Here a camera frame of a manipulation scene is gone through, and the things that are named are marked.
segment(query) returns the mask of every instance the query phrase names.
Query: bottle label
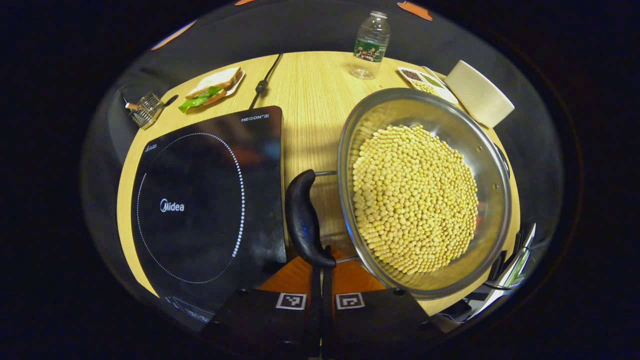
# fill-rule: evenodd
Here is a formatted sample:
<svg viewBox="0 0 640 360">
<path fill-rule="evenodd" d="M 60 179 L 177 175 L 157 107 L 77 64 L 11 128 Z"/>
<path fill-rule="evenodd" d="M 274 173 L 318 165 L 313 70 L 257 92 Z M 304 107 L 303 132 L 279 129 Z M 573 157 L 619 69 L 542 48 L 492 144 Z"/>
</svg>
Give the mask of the bottle label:
<svg viewBox="0 0 640 360">
<path fill-rule="evenodd" d="M 387 47 L 384 45 L 372 44 L 364 40 L 357 39 L 356 46 L 353 48 L 353 56 L 358 59 L 373 61 L 379 63 L 385 57 Z"/>
</svg>

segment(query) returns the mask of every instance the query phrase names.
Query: black background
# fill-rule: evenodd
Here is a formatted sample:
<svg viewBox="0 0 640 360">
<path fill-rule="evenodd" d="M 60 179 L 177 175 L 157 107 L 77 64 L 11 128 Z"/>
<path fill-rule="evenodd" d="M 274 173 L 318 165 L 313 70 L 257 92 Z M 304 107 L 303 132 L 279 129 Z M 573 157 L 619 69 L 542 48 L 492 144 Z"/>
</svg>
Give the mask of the black background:
<svg viewBox="0 0 640 360">
<path fill-rule="evenodd" d="M 8 296 L 2 308 L 3 352 L 12 358 L 220 358 L 117 283 L 93 248 L 80 206 L 77 165 L 97 101 L 150 43 L 216 5 L 167 6 L 5 5 L 5 129 L 13 165 L 5 171 L 5 193 L 13 233 L 3 251 Z M 572 247 L 547 282 L 506 319 L 490 318 L 430 355 L 603 358 L 637 352 L 631 306 L 637 281 L 630 267 L 638 246 L 628 221 L 637 190 L 625 186 L 637 178 L 632 140 L 638 136 L 630 131 L 636 101 L 624 96 L 635 83 L 633 5 L 448 0 L 425 6 L 464 20 L 472 31 L 495 32 L 546 74 L 576 125 L 585 176 Z M 150 20 L 141 21 L 141 13 Z"/>
</svg>

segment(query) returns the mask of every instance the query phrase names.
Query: lettuce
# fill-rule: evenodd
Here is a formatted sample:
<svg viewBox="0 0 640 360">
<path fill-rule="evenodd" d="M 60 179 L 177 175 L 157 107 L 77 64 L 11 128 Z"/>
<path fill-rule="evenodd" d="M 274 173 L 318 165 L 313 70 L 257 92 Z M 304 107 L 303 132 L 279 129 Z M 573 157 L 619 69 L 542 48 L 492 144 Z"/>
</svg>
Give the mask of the lettuce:
<svg viewBox="0 0 640 360">
<path fill-rule="evenodd" d="M 187 101 L 185 101 L 184 104 L 178 107 L 178 109 L 185 113 L 188 108 L 202 105 L 203 102 L 209 100 L 212 96 L 218 94 L 221 90 L 222 88 L 211 86 L 206 92 L 203 92 L 193 99 L 188 99 Z"/>
</svg>

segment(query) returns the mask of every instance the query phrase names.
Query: plastic water bottle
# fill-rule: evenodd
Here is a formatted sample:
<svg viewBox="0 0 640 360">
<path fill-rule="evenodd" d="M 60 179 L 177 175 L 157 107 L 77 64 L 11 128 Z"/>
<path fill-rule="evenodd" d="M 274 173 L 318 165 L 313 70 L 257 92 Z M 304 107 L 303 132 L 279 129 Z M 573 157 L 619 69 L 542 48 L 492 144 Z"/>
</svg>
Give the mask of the plastic water bottle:
<svg viewBox="0 0 640 360">
<path fill-rule="evenodd" d="M 390 37 L 387 15 L 372 11 L 358 30 L 351 59 L 351 74 L 360 79 L 373 79 L 385 57 Z"/>
</svg>

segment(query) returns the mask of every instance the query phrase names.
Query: pile of soybeans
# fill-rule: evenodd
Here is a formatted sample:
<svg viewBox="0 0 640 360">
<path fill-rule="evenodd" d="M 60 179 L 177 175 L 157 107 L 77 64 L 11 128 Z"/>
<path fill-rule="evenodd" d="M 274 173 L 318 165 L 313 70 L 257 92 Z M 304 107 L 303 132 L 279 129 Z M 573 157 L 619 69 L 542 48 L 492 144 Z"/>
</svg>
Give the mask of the pile of soybeans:
<svg viewBox="0 0 640 360">
<path fill-rule="evenodd" d="M 353 164 L 360 234 L 382 262 L 432 272 L 474 236 L 477 187 L 463 156 L 421 125 L 380 129 Z"/>
</svg>

